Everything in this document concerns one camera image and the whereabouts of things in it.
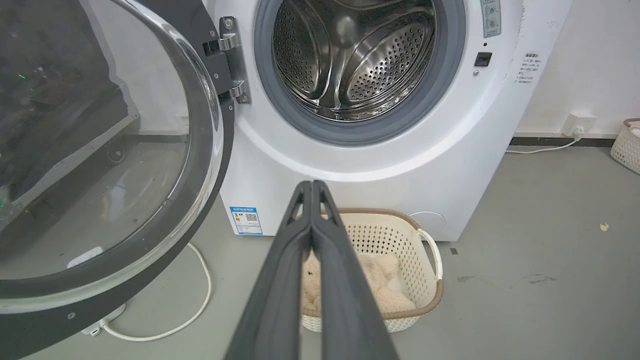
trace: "white cable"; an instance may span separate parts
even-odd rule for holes
[[[154,340],[158,340],[158,339],[162,339],[165,338],[169,335],[175,334],[176,332],[179,332],[180,330],[184,329],[185,327],[191,325],[192,322],[194,322],[198,316],[200,316],[200,314],[202,314],[202,311],[204,311],[205,307],[207,307],[208,303],[209,303],[209,299],[211,298],[211,289],[212,289],[212,284],[211,284],[211,274],[209,273],[209,269],[207,268],[207,263],[205,263],[204,258],[202,257],[202,254],[200,253],[200,251],[198,251],[198,249],[193,246],[193,244],[191,243],[187,243],[187,245],[189,245],[189,247],[191,249],[193,249],[193,251],[196,253],[196,255],[198,256],[198,259],[200,260],[200,263],[202,264],[202,268],[204,269],[204,274],[207,276],[207,283],[209,285],[209,287],[207,288],[207,296],[204,299],[204,302],[202,303],[202,306],[200,306],[200,309],[198,310],[197,313],[195,313],[195,315],[193,315],[189,320],[187,320],[187,322],[185,322],[184,324],[169,330],[167,332],[163,332],[162,334],[158,334],[155,336],[147,336],[144,338],[138,338],[135,336],[128,336],[128,335],[123,335],[120,334],[119,332],[113,330],[110,326],[109,323],[105,320],[102,319],[100,320],[100,327],[102,327],[106,332],[110,333],[111,335],[115,336],[116,338],[120,338],[123,340],[127,340],[127,341],[136,341],[136,342],[146,342],[146,341],[154,341]]]
[[[539,149],[539,150],[534,150],[534,151],[515,151],[515,150],[507,150],[506,152],[508,152],[509,154],[536,154],[538,152],[545,152],[545,151],[553,151],[553,150],[560,150],[560,149],[564,149],[565,147],[569,147],[575,143],[577,143],[578,141],[580,141],[580,139],[575,139],[574,141],[566,144],[566,145],[562,145],[559,147],[547,147],[546,149]]]

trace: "open glass door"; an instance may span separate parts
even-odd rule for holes
[[[200,0],[0,7],[0,352],[16,359],[122,305],[187,244],[235,103]]]

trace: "door hinge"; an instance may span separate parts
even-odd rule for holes
[[[240,30],[238,28],[238,20],[235,17],[225,16],[220,18],[218,45],[220,50],[227,56],[229,63],[231,80],[233,81],[233,87],[230,90],[231,96],[239,104],[251,104],[251,92],[246,74],[246,65],[244,64]]]

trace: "power cord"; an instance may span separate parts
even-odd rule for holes
[[[573,132],[573,141],[566,144],[566,145],[562,145],[559,147],[548,147],[546,149],[538,149],[538,150],[533,150],[533,151],[515,151],[515,150],[507,150],[505,151],[508,154],[537,154],[539,152],[545,152],[545,151],[553,151],[553,150],[560,150],[560,149],[564,149],[566,147],[569,147],[577,142],[579,142],[582,139],[582,134],[584,133],[584,128],[582,126],[578,126],[575,128],[575,131]]]
[[[100,327],[102,327],[106,332],[110,333],[111,335],[115,336],[116,338],[119,339],[123,339],[123,340],[127,340],[127,341],[135,341],[138,343],[143,343],[146,341],[154,341],[154,340],[158,340],[158,339],[162,339],[165,338],[169,335],[175,334],[176,332],[179,332],[180,330],[184,329],[185,327],[191,325],[192,322],[194,322],[199,316],[200,314],[202,314],[202,311],[204,311],[204,309],[207,307],[208,303],[209,303],[209,299],[211,299],[211,292],[212,292],[212,288],[213,285],[211,283],[211,274],[209,273],[209,269],[207,268],[207,263],[204,261],[204,258],[202,257],[202,254],[200,253],[200,251],[192,244],[192,243],[187,243],[187,245],[189,245],[189,247],[193,250],[193,252],[196,253],[196,255],[198,256],[198,259],[200,260],[200,263],[202,264],[202,268],[204,269],[204,274],[207,276],[207,283],[208,283],[208,288],[207,288],[207,296],[204,299],[204,302],[202,303],[202,306],[200,306],[200,309],[195,313],[195,315],[193,315],[189,320],[187,320],[187,322],[185,322],[184,324],[169,330],[167,332],[163,332],[162,334],[158,334],[155,336],[147,336],[144,338],[139,338],[136,336],[128,336],[128,335],[124,335],[124,334],[120,334],[119,332],[113,330],[110,326],[109,326],[109,322],[106,321],[105,319],[101,319],[100,320]]]

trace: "laundry basket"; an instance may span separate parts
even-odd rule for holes
[[[611,157],[640,174],[640,118],[627,119],[611,147]]]
[[[340,209],[340,217],[356,252],[364,254],[392,253],[400,261],[400,274],[405,295],[416,305],[415,310],[383,313],[389,332],[402,331],[434,310],[442,299],[442,260],[433,238],[419,228],[410,217],[382,209]],[[422,241],[433,253],[431,264]],[[321,332],[318,310],[302,309],[302,324],[311,331]]]

